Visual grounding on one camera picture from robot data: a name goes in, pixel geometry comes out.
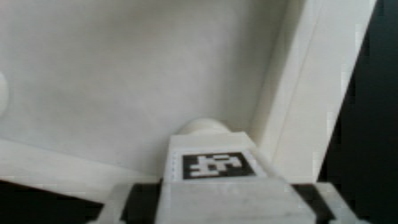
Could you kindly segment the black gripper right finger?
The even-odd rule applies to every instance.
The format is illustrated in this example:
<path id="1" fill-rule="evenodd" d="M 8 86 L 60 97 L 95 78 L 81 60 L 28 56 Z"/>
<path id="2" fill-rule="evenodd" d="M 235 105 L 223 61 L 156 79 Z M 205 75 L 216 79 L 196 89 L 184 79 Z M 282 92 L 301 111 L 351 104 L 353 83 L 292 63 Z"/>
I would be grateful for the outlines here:
<path id="1" fill-rule="evenodd" d="M 314 212 L 315 224 L 371 224 L 356 217 L 330 183 L 292 184 L 292 189 Z"/>

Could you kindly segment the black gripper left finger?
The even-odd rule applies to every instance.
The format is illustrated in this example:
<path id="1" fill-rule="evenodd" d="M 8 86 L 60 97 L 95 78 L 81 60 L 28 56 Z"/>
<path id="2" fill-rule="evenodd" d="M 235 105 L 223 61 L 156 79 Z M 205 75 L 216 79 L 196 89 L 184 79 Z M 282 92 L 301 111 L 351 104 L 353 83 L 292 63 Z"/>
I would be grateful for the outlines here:
<path id="1" fill-rule="evenodd" d="M 154 224 L 161 183 L 118 184 L 86 224 Z"/>

